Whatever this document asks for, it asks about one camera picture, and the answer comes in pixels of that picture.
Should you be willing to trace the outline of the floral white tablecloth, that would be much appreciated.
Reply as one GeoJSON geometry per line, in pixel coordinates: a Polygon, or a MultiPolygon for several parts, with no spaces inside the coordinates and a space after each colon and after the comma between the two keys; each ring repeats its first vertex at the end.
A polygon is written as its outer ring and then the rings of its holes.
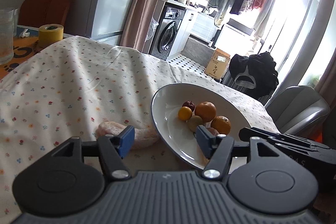
{"type": "Polygon", "coordinates": [[[275,132],[264,106],[216,81],[133,48],[72,36],[36,53],[1,79],[1,223],[20,214],[11,186],[22,170],[70,137],[96,138],[105,121],[154,128],[154,93],[192,83],[219,93],[253,127],[275,132]]]}

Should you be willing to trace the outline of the cardboard box on floor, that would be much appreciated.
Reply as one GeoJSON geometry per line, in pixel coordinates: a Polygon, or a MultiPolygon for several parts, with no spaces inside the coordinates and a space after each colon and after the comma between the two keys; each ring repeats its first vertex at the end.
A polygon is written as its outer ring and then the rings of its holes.
{"type": "Polygon", "coordinates": [[[205,69],[205,74],[213,79],[220,80],[228,68],[231,56],[223,50],[216,49],[205,69]]]}

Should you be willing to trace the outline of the small kumquat left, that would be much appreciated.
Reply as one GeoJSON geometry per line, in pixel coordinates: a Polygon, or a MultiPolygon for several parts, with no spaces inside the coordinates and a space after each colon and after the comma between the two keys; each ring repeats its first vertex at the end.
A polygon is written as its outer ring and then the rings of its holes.
{"type": "Polygon", "coordinates": [[[178,111],[178,118],[181,121],[188,121],[192,116],[193,111],[187,106],[182,106],[178,111]]]}

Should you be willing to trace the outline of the large orange back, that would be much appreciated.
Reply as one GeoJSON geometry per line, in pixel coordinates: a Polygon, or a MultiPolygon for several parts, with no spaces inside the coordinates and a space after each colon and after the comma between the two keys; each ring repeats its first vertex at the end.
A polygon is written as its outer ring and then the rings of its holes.
{"type": "Polygon", "coordinates": [[[203,123],[208,123],[216,117],[217,108],[212,102],[201,102],[195,107],[194,113],[202,118],[203,123]]]}

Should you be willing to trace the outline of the orange table mat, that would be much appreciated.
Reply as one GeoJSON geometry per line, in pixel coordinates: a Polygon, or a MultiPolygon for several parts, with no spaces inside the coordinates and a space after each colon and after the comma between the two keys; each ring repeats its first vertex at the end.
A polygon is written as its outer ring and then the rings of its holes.
{"type": "MultiPolygon", "coordinates": [[[[1,80],[14,73],[17,67],[25,62],[27,62],[31,57],[39,55],[42,48],[39,46],[38,35],[39,28],[28,27],[28,26],[17,26],[17,34],[13,38],[13,58],[6,64],[1,65],[1,80]]],[[[63,32],[63,39],[70,37],[70,35],[63,32]]]]}

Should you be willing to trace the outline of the yellow tape roll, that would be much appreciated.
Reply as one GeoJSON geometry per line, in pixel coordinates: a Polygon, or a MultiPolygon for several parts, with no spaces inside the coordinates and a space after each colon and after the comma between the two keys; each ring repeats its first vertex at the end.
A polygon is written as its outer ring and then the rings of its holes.
{"type": "Polygon", "coordinates": [[[39,27],[39,46],[46,48],[63,39],[64,27],[60,24],[46,24],[39,27]]]}

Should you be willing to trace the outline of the clear drinking glass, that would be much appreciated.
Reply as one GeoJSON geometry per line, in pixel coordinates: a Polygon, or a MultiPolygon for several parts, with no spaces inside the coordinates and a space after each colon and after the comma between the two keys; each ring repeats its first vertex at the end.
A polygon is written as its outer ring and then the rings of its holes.
{"type": "Polygon", "coordinates": [[[14,55],[14,9],[1,9],[0,20],[0,61],[1,65],[8,63],[14,55]]]}

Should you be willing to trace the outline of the black clothes pile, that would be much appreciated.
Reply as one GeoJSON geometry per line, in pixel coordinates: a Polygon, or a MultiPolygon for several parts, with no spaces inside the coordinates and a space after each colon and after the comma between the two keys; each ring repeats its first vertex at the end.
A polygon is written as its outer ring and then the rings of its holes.
{"type": "Polygon", "coordinates": [[[254,99],[272,94],[278,86],[276,62],[269,52],[240,56],[235,54],[229,64],[234,83],[246,88],[245,94],[254,99]]]}

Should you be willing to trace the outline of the dark red small fruit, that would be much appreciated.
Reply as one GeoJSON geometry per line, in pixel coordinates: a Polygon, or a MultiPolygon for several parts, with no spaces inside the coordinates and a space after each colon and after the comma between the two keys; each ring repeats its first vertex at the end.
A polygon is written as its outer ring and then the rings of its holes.
{"type": "Polygon", "coordinates": [[[186,101],[182,105],[183,107],[188,107],[191,109],[191,111],[195,110],[195,104],[192,101],[186,101]]]}

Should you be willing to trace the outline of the grey washing machine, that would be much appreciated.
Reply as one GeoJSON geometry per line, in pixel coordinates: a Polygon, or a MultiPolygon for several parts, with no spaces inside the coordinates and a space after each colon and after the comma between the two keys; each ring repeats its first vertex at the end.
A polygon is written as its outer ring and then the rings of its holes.
{"type": "Polygon", "coordinates": [[[159,17],[159,25],[155,31],[149,54],[161,60],[169,56],[179,27],[185,16],[186,9],[171,3],[163,6],[159,17]]]}

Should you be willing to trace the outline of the white bowl with blue rim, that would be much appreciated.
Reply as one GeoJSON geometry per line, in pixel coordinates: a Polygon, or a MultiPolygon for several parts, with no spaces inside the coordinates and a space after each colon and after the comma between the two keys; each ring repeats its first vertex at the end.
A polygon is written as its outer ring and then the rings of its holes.
{"type": "Polygon", "coordinates": [[[224,134],[239,140],[239,131],[250,123],[232,103],[220,94],[193,84],[161,87],[151,101],[151,116],[161,139],[180,159],[196,169],[208,160],[195,136],[197,126],[210,127],[215,120],[224,134]]]}

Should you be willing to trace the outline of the striped grey chair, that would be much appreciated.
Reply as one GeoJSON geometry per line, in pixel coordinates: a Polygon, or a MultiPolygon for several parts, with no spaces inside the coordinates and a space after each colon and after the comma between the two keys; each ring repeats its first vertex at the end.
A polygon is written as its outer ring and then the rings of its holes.
{"type": "MultiPolygon", "coordinates": [[[[235,89],[241,93],[244,93],[246,95],[251,95],[252,89],[247,89],[245,87],[239,86],[235,84],[234,79],[231,77],[230,71],[227,70],[226,73],[224,74],[223,78],[221,79],[221,84],[228,86],[232,89],[235,89]]],[[[268,95],[259,97],[257,100],[261,102],[263,105],[266,105],[266,103],[269,101],[271,98],[273,92],[270,92],[268,95]]]]}

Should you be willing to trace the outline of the large orange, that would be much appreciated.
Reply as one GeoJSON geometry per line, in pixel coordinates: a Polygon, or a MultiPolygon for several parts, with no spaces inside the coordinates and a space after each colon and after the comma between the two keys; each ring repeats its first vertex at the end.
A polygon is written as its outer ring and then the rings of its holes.
{"type": "Polygon", "coordinates": [[[202,118],[203,123],[208,123],[216,117],[217,108],[212,102],[201,102],[195,107],[194,113],[202,118]]]}
{"type": "Polygon", "coordinates": [[[211,127],[220,134],[228,135],[231,131],[231,122],[225,116],[216,116],[211,122],[211,127]]]}

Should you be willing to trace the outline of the large orange front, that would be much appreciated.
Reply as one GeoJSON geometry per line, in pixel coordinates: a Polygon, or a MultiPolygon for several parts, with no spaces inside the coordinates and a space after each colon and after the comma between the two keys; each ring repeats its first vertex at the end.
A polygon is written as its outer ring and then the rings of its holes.
{"type": "Polygon", "coordinates": [[[228,135],[231,131],[231,122],[225,116],[216,116],[211,122],[211,127],[220,134],[228,135]]]}

